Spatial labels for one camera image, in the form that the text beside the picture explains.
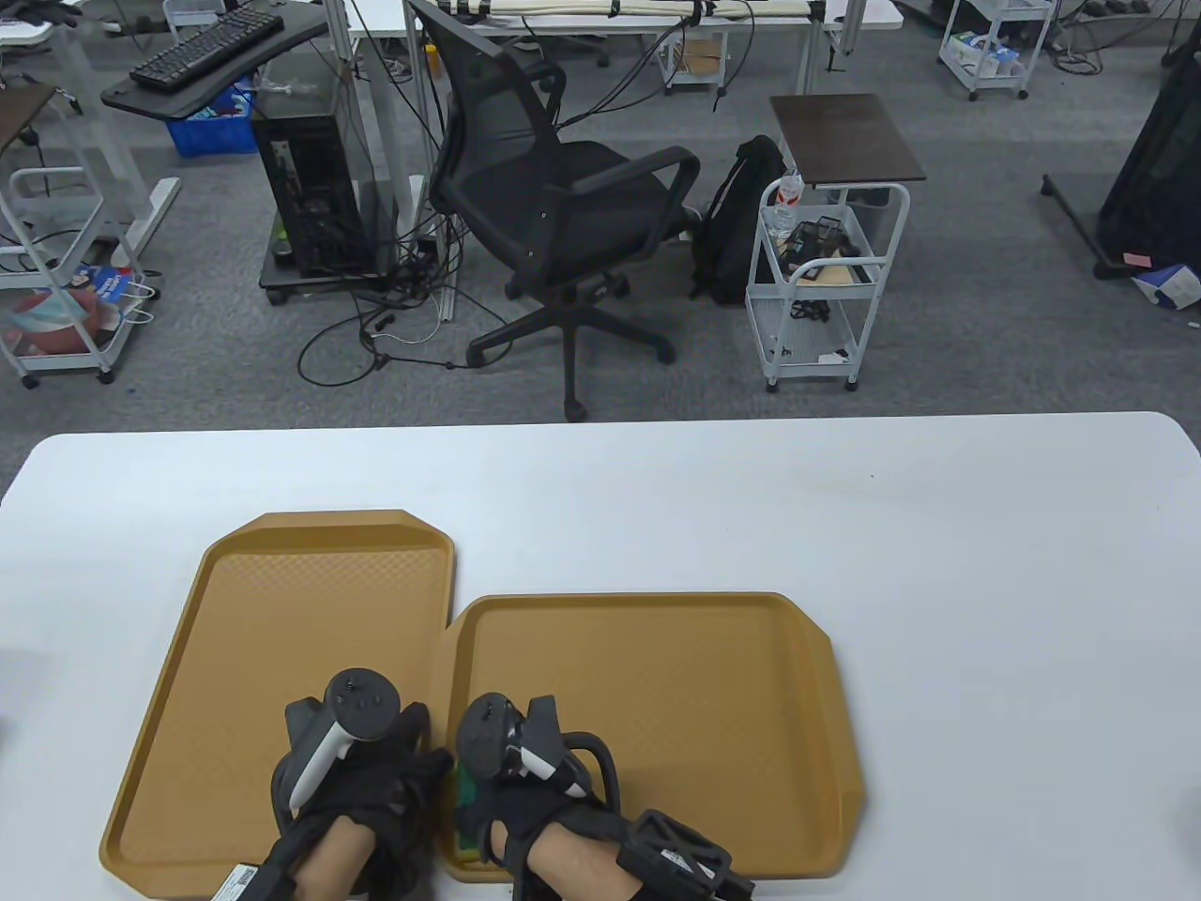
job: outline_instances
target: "chair mesh backrest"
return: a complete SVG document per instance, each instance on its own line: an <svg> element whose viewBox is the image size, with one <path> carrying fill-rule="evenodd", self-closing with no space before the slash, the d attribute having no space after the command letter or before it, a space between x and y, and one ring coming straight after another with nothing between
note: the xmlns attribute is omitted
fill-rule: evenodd
<svg viewBox="0 0 1201 901"><path fill-rule="evenodd" d="M558 139L518 62L423 0L410 0L454 90L436 190L503 262L524 253L537 196L557 180Z"/></svg>

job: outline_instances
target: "green object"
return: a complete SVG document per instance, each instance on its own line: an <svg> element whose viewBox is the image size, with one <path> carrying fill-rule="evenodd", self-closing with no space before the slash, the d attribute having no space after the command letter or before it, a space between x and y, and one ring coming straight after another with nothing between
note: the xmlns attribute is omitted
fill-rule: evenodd
<svg viewBox="0 0 1201 901"><path fill-rule="evenodd" d="M471 804L478 794L479 786L476 784L471 774L462 766L455 768L455 806L462 807ZM464 835L455 830L455 857L459 863L478 861L480 857L476 836Z"/></svg>

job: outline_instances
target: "blue plastic bin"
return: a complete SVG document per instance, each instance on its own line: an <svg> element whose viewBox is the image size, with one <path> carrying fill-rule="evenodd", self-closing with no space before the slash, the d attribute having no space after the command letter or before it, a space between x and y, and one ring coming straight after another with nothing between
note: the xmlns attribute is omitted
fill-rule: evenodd
<svg viewBox="0 0 1201 901"><path fill-rule="evenodd" d="M255 132L250 127L250 101L229 88L208 107L179 123L167 123L171 139L186 159L215 154L255 154Z"/></svg>

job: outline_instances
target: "white desk frame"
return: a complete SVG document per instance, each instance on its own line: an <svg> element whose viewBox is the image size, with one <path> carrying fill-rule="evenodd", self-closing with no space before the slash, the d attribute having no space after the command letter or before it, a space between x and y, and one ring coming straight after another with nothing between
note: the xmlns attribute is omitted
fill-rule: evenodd
<svg viewBox="0 0 1201 901"><path fill-rule="evenodd" d="M54 56L67 77L68 84L65 86L74 94L83 109L83 121L91 129L92 141L104 156L113 177L121 185L121 191L114 199L120 205L129 207L133 217L133 222L126 228L125 240L135 255L138 255L154 237L155 229L179 193L179 178L172 175L159 179L154 187L147 184L129 147L118 137L120 130L113 118L113 111L100 102L101 83L88 62L88 54L79 43L76 29L49 23L0 24L0 49L36 47L46 41L50 42ZM121 247L113 250L112 259L114 265L130 264L129 256Z"/></svg>

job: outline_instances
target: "black keyboard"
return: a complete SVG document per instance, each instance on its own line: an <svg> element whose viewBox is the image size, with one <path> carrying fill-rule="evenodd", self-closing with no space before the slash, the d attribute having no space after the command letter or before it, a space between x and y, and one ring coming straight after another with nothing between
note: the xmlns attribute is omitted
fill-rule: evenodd
<svg viewBox="0 0 1201 901"><path fill-rule="evenodd" d="M280 16L241 6L211 28L156 53L130 72L130 78L156 91L174 94L282 30Z"/></svg>

